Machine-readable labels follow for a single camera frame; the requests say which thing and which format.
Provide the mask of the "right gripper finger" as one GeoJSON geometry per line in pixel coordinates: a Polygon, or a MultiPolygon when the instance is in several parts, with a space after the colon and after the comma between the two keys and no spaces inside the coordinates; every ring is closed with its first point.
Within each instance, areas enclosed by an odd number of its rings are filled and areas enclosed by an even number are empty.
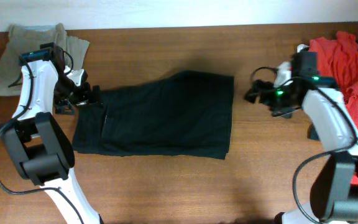
{"type": "Polygon", "coordinates": [[[289,107],[271,107],[271,115],[272,117],[283,117],[285,119],[290,119],[293,113],[299,110],[300,107],[289,106],[289,107]]]}
{"type": "Polygon", "coordinates": [[[255,103],[256,99],[264,93],[272,90],[272,82],[255,80],[251,84],[251,88],[245,93],[244,99],[249,103],[255,103]]]}

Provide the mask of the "black shorts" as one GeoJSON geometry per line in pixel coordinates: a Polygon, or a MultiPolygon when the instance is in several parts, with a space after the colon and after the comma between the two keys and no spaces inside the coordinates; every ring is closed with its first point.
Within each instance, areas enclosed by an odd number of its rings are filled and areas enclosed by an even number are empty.
{"type": "Polygon", "coordinates": [[[79,110],[74,150],[104,156],[197,156],[223,160],[232,130],[234,77],[185,70],[101,92],[79,110]]]}

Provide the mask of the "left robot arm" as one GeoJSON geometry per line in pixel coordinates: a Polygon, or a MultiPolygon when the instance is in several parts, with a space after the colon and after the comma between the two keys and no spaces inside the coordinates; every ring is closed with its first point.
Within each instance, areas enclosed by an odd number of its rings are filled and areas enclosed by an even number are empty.
{"type": "Polygon", "coordinates": [[[75,175],[72,145],[53,117],[59,73],[51,61],[19,61],[23,77],[19,104],[1,128],[3,144],[34,192],[45,192],[67,223],[102,223],[87,201],[75,175]]]}

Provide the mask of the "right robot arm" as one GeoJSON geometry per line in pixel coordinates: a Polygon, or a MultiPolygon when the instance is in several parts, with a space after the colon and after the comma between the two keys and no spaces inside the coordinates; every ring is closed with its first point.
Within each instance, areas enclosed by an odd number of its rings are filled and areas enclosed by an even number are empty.
{"type": "Polygon", "coordinates": [[[267,105],[272,116],[302,109],[310,118],[324,151],[303,161],[293,174],[296,210],[281,212],[275,223],[358,223],[358,129],[351,120],[333,78],[295,77],[275,87],[256,80],[245,100],[267,105]],[[328,156],[310,190],[310,201],[301,204],[297,177],[315,159],[328,156]]]}

